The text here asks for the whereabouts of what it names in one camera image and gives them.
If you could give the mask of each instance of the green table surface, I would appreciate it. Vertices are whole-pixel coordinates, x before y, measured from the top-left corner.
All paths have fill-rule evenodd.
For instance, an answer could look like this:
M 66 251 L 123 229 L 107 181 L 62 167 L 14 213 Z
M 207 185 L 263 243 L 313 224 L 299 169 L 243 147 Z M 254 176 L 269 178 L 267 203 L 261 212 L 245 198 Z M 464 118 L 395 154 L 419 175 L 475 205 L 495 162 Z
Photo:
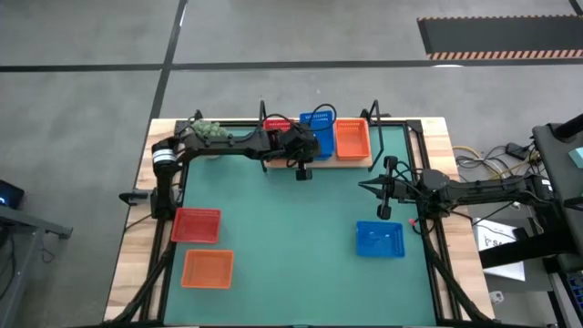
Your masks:
M 242 135 L 252 128 L 230 128 Z M 402 127 L 383 127 L 384 155 L 407 161 Z M 373 154 L 379 149 L 371 130 Z M 190 163 L 183 206 L 221 209 L 220 241 L 178 243 L 165 324 L 435 325 L 424 248 L 408 222 L 415 205 L 392 202 L 404 225 L 405 257 L 356 255 L 356 222 L 378 220 L 379 200 L 357 186 L 383 173 L 315 169 L 261 170 L 243 156 Z M 228 290 L 180 286 L 187 250 L 233 250 Z

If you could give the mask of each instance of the orange box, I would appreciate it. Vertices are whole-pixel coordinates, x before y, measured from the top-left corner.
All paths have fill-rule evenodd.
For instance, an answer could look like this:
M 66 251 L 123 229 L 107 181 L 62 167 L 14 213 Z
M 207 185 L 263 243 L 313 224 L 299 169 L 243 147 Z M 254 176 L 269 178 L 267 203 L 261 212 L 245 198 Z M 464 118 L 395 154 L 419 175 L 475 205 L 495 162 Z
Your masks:
M 182 272 L 183 288 L 229 289 L 233 251 L 188 250 Z
M 364 118 L 336 119 L 334 126 L 339 160 L 366 159 L 371 156 L 371 139 Z

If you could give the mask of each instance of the red box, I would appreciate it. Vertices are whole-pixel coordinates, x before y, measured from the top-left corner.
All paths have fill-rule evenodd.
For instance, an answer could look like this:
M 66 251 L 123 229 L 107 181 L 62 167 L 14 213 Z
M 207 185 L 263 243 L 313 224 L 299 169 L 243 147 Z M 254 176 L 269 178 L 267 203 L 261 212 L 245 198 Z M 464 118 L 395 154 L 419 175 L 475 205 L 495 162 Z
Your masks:
M 268 118 L 263 121 L 263 129 L 280 129 L 281 132 L 288 131 L 292 125 L 283 118 Z
M 178 208 L 172 227 L 172 241 L 217 243 L 220 210 Z

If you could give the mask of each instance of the blue box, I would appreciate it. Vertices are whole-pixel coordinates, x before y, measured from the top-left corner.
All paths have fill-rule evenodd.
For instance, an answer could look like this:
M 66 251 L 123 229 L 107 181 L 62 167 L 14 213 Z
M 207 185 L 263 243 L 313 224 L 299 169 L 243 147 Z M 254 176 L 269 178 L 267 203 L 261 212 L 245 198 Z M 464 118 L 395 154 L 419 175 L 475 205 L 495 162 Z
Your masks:
M 312 112 L 301 113 L 300 123 L 308 123 L 311 117 Z M 316 136 L 316 139 L 318 139 L 318 142 L 320 142 L 320 156 L 315 159 L 326 160 L 334 153 L 334 126 L 331 126 L 332 120 L 333 112 L 331 110 L 319 110 L 314 114 L 313 119 L 310 122 L 310 128 L 314 130 L 330 126 L 327 129 L 314 131 L 313 133 Z
M 403 258 L 403 225 L 398 222 L 356 222 L 356 254 L 365 257 Z
M 578 168 L 583 169 L 583 148 L 569 151 L 568 155 L 573 159 Z

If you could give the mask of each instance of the wooden table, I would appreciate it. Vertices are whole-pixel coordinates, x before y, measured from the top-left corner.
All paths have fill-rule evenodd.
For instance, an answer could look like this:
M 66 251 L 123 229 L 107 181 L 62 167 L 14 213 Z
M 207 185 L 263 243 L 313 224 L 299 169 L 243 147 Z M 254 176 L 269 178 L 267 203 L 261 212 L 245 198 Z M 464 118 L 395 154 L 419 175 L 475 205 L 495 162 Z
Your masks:
M 459 180 L 445 119 L 383 118 L 383 120 L 404 119 L 420 119 L 422 121 L 425 146 L 429 155 L 431 168 L 441 170 L 452 179 Z M 153 119 L 151 121 L 142 160 L 139 165 L 136 188 L 151 190 L 156 187 L 156 178 L 152 170 L 151 146 L 163 138 L 170 137 L 174 132 L 175 123 L 176 119 Z M 421 163 L 419 151 L 416 147 L 417 143 L 412 142 L 412 144 L 414 145 L 415 163 Z M 465 212 L 464 208 L 458 208 L 456 210 Z M 149 213 L 149 205 L 132 207 L 128 214 L 127 225 L 143 218 Z M 482 265 L 469 220 L 458 215 L 452 215 L 444 219 L 443 224 L 445 241 L 455 278 L 480 311 L 494 318 L 494 311 L 486 287 L 486 279 L 482 272 Z M 104 320 L 113 319 L 120 314 L 146 279 L 155 228 L 156 222 L 154 220 L 145 220 L 132 227 L 124 235 L 118 256 L 118 265 L 107 301 Z M 171 222 L 167 222 L 162 245 L 167 244 L 170 229 Z M 438 248 L 436 242 L 434 242 L 434 246 L 436 249 Z M 438 273 L 437 275 L 445 318 L 452 318 L 447 288 Z M 153 292 L 150 308 L 150 316 L 152 318 L 155 317 L 158 309 L 162 276 L 163 274 L 160 275 L 160 279 L 157 281 Z

